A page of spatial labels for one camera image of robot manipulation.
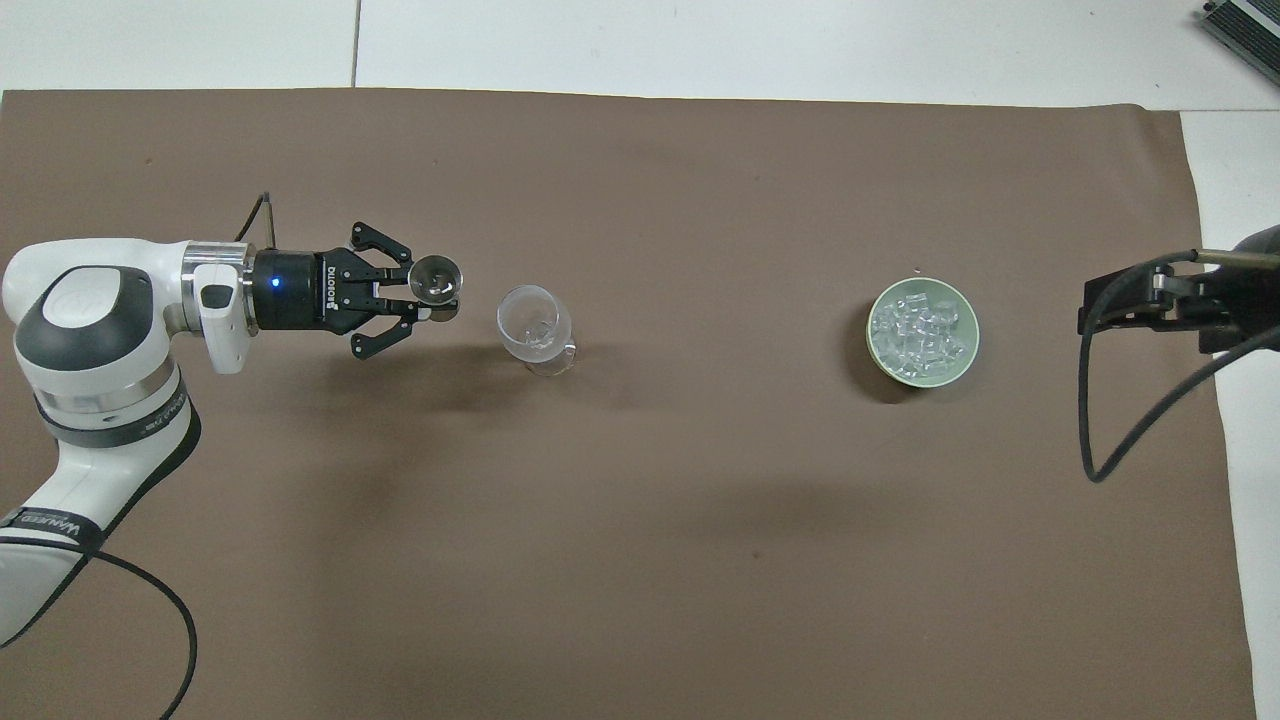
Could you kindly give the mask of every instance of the bowl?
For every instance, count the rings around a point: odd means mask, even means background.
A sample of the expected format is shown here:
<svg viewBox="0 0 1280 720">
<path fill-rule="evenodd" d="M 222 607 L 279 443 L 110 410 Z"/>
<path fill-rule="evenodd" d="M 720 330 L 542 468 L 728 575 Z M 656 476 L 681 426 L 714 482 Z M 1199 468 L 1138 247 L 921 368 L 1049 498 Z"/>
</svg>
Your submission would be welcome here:
<svg viewBox="0 0 1280 720">
<path fill-rule="evenodd" d="M 966 347 L 966 352 L 942 374 L 934 377 L 908 377 L 906 374 L 887 365 L 884 360 L 881 360 L 876 351 L 876 346 L 872 342 L 872 322 L 876 318 L 877 309 L 884 306 L 886 304 L 897 302 L 909 295 L 918 295 L 922 292 L 928 296 L 929 305 L 937 305 L 943 301 L 955 302 L 956 323 L 951 329 L 951 336 Z M 876 299 L 876 304 L 872 305 L 872 311 L 867 318 L 867 352 L 869 352 L 872 360 L 876 361 L 876 366 L 883 370 L 886 375 L 911 387 L 933 388 L 957 380 L 965 374 L 965 372 L 969 370 L 969 366 L 973 365 L 974 357 L 978 356 L 978 342 L 980 337 L 982 333 L 978 329 L 978 315 L 974 314 L 973 305 L 969 304 L 969 299 L 966 299 L 959 290 L 934 278 L 914 277 L 897 281 L 896 283 L 888 286 L 884 288 L 884 292 Z"/>
</svg>

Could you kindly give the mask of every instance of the cable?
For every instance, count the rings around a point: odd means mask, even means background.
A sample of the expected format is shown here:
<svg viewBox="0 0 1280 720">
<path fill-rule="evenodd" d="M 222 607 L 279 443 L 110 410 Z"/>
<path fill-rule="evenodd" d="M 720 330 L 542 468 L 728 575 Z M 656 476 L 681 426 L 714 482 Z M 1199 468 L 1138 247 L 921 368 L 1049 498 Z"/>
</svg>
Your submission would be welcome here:
<svg viewBox="0 0 1280 720">
<path fill-rule="evenodd" d="M 178 687 L 178 693 L 173 696 L 173 701 L 169 702 L 169 707 L 165 708 L 164 714 L 160 715 L 160 720 L 168 720 L 173 716 L 173 712 L 178 710 L 178 705 L 182 703 L 182 698 L 187 694 L 187 688 L 191 687 L 191 679 L 196 675 L 196 620 L 191 616 L 191 610 L 187 609 L 187 603 L 178 597 L 178 593 L 173 592 L 169 585 L 164 584 L 160 578 L 156 578 L 151 573 L 147 573 L 142 568 L 129 562 L 128 560 L 116 557 L 111 553 L 102 552 L 100 550 L 91 550 L 87 547 L 78 547 L 74 544 L 67 544 L 61 542 L 36 539 L 36 538 L 17 538 L 17 537 L 0 537 L 0 544 L 26 544 L 32 547 L 51 547 L 55 550 L 68 550 L 70 552 L 78 552 L 90 559 L 104 560 L 116 568 L 122 568 L 133 573 L 134 575 L 142 578 L 147 583 L 151 583 L 154 588 L 160 591 L 178 612 L 182 614 L 182 621 L 187 625 L 187 673 L 182 678 L 182 685 Z"/>
<path fill-rule="evenodd" d="M 1221 370 L 1222 368 L 1235 363 L 1240 357 L 1244 357 L 1249 352 L 1260 347 L 1280 341 L 1280 325 L 1276 325 L 1266 332 L 1258 333 L 1252 338 L 1236 345 L 1235 347 L 1228 350 L 1222 355 L 1219 355 L 1212 361 L 1204 364 L 1198 370 L 1187 377 L 1183 382 L 1178 383 L 1174 389 L 1169 391 L 1164 397 L 1156 402 L 1146 415 L 1138 420 L 1134 427 L 1125 434 L 1120 445 L 1111 452 L 1111 455 L 1102 464 L 1102 468 L 1094 468 L 1093 465 L 1093 448 L 1089 442 L 1089 350 L 1093 345 L 1093 334 L 1097 328 L 1098 320 L 1102 319 L 1102 313 L 1106 311 L 1107 306 L 1115 300 L 1115 296 L 1120 293 L 1121 290 L 1135 278 L 1142 275 L 1144 272 L 1157 268 L 1160 265 L 1167 265 L 1179 261 L 1194 261 L 1198 259 L 1198 254 L 1194 250 L 1188 250 L 1184 252 L 1171 252 L 1169 255 L 1162 255 L 1155 260 L 1142 263 L 1129 268 L 1123 274 L 1111 281 L 1098 299 L 1094 301 L 1093 307 L 1089 310 L 1088 316 L 1084 320 L 1084 329 L 1080 333 L 1080 368 L 1079 368 L 1079 396 L 1078 396 L 1078 411 L 1079 411 L 1079 425 L 1080 425 L 1080 460 L 1084 464 L 1084 474 L 1089 480 L 1094 483 L 1101 483 L 1107 479 L 1107 475 L 1116 469 L 1120 460 L 1133 448 L 1138 439 L 1148 430 L 1156 420 L 1161 418 L 1175 402 L 1183 398 L 1188 392 L 1190 392 L 1196 386 L 1204 382 L 1207 378 L 1212 377 L 1213 373 Z"/>
<path fill-rule="evenodd" d="M 248 211 L 248 219 L 244 220 L 244 227 L 241 228 L 241 232 L 236 233 L 236 240 L 232 242 L 241 242 L 244 240 L 244 236 L 248 234 L 248 228 L 253 225 L 253 219 L 257 218 L 257 211 L 262 208 L 262 202 L 269 200 L 269 197 L 270 196 L 265 192 L 257 196 L 257 202 L 255 202 L 253 209 Z"/>
</svg>

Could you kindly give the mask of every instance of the brown paper surface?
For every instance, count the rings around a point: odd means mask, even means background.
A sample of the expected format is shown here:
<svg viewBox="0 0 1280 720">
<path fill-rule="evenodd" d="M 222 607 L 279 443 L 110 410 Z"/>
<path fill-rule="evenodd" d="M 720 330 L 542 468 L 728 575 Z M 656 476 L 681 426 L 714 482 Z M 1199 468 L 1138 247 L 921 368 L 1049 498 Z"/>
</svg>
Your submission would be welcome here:
<svg viewBox="0 0 1280 720">
<path fill-rule="evenodd" d="M 191 605 L 179 717 L 1252 717 L 1213 389 L 1107 483 L 1079 466 L 1082 283 L 1199 245 L 1179 119 L 434 91 L 9 92 L 0 261 L 61 237 L 280 246 L 364 220 L 466 274 L 361 363 L 179 337 L 204 437 L 106 548 Z M 919 269 L 982 323 L 910 392 L 864 348 Z M 494 309 L 538 283 L 579 365 Z M 1110 450 L 1203 359 L 1107 333 Z M 52 470 L 0 359 L 0 505 Z M 154 716 L 177 614 L 95 565 L 0 652 L 0 716 Z"/>
</svg>

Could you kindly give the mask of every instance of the clear glass mug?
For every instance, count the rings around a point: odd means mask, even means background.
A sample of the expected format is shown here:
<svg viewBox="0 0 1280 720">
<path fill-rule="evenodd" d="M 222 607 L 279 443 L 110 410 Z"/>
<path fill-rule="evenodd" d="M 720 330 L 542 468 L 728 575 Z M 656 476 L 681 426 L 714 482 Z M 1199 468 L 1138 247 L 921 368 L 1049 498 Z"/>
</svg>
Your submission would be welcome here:
<svg viewBox="0 0 1280 720">
<path fill-rule="evenodd" d="M 502 345 L 536 375 L 558 375 L 573 366 L 573 320 L 558 297 L 536 284 L 513 288 L 498 304 Z"/>
</svg>

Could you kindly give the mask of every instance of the white table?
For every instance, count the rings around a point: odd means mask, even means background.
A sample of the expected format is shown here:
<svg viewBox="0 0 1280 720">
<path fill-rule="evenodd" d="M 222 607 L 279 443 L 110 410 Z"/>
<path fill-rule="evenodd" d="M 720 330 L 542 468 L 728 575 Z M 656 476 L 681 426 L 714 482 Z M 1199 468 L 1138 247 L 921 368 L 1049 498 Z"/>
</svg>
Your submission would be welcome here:
<svg viewBox="0 0 1280 720">
<path fill-rule="evenodd" d="M 1135 102 L 1183 111 L 1204 245 L 1233 247 L 1280 223 L 1280 88 L 1196 27 L 1198 5 L 0 0 L 0 88 L 356 85 L 982 105 Z M 1280 720 L 1280 443 L 1268 432 L 1280 423 L 1277 377 L 1280 356 L 1254 354 L 1217 378 L 1263 720 Z"/>
</svg>

